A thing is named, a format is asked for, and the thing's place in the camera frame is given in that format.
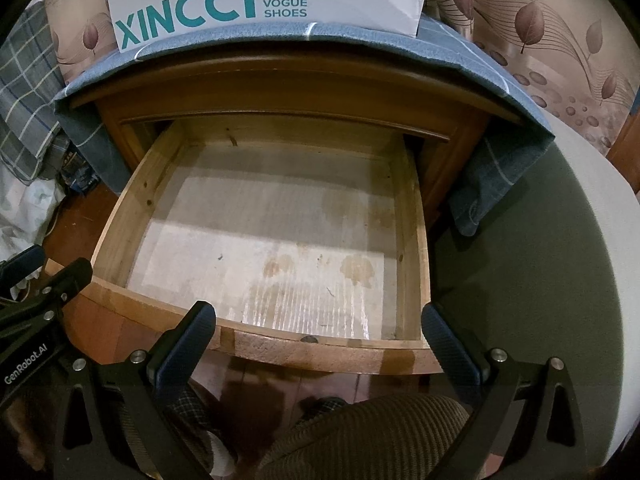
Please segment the brown corduroy trouser leg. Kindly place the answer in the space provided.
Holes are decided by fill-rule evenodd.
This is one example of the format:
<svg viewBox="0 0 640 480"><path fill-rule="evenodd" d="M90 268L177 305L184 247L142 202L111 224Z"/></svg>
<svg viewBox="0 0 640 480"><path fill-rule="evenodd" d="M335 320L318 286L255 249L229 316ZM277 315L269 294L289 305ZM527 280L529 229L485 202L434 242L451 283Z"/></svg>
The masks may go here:
<svg viewBox="0 0 640 480"><path fill-rule="evenodd" d="M273 442L257 479L424 479L469 419L448 396L395 393L353 404L308 405Z"/></svg>

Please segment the wooden drawer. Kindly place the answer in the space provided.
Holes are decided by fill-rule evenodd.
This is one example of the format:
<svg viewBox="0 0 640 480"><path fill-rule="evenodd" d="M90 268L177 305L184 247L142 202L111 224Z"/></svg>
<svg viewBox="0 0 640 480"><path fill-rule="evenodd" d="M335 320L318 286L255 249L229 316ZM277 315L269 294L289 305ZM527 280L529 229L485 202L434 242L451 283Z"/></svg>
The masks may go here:
<svg viewBox="0 0 640 480"><path fill-rule="evenodd" d="M338 120L173 122L94 248L91 301L151 330L196 302L230 356L319 373L422 375L430 269L404 135Z"/></svg>

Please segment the white crumpled cloth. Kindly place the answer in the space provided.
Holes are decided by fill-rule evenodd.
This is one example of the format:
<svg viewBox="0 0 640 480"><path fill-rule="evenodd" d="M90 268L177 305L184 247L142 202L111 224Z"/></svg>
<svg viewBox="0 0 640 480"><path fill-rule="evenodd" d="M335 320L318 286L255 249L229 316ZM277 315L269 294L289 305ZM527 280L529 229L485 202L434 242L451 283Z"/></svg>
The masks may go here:
<svg viewBox="0 0 640 480"><path fill-rule="evenodd" d="M1 164L0 198L0 257L4 261L43 242L64 192L55 180L36 179L24 185Z"/></svg>

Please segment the grey plaid blanket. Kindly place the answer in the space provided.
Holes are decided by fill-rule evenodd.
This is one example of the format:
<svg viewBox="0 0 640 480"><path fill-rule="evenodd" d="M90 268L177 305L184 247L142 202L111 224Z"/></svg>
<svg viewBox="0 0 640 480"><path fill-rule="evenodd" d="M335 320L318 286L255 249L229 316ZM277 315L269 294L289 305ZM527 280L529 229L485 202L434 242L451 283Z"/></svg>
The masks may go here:
<svg viewBox="0 0 640 480"><path fill-rule="evenodd" d="M44 4L29 6L1 46L1 159L17 179L53 179L70 140L54 111L63 87Z"/></svg>

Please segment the wooden nightstand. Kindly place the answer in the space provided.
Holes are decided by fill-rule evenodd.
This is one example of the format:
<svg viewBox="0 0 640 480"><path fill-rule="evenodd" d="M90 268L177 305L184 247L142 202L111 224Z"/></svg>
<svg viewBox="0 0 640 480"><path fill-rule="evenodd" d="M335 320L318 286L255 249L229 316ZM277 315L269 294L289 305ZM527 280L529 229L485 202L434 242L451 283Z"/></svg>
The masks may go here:
<svg viewBox="0 0 640 480"><path fill-rule="evenodd" d="M142 159L136 122L231 113L330 118L420 138L424 218L432 222L456 173L492 120L517 122L484 96L420 70L336 53L226 55L138 63L90 84L73 110L98 107L129 167Z"/></svg>

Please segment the plaid slipper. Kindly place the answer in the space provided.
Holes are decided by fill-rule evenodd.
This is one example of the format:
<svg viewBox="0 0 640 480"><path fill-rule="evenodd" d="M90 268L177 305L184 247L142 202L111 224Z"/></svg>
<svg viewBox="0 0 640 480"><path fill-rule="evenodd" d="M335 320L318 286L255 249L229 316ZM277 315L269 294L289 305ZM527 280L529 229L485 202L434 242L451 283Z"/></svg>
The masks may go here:
<svg viewBox="0 0 640 480"><path fill-rule="evenodd" d="M185 386L178 394L177 400L171 404L171 409L192 430L205 431L213 429L204 401L190 385Z"/></svg>

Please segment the floral beige bedsheet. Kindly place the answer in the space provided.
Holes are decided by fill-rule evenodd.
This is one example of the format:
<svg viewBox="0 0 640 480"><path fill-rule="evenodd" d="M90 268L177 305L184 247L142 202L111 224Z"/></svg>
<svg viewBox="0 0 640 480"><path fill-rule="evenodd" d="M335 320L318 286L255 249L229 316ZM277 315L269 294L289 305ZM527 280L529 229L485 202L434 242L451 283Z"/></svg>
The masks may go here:
<svg viewBox="0 0 640 480"><path fill-rule="evenodd" d="M424 0L418 30L422 18L475 44L600 150L638 93L639 49L608 0Z"/></svg>

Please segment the blue checked cloth cover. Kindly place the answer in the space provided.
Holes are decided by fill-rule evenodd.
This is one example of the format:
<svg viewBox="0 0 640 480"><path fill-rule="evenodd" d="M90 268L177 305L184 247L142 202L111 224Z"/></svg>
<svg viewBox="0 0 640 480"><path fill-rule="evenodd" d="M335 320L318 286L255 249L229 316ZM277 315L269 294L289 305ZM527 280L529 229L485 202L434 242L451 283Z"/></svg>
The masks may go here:
<svg viewBox="0 0 640 480"><path fill-rule="evenodd" d="M122 192L137 166L126 163L98 107L85 104L73 110L72 96L148 61L303 52L347 54L420 70L472 90L518 116L517 122L489 123L440 204L439 212L449 214L464 236L476 233L486 214L553 142L548 120L514 78L475 44L432 18L422 18L413 37L317 22L231 25L190 32L107 55L59 91L54 108L63 128L100 178L113 191Z"/></svg>

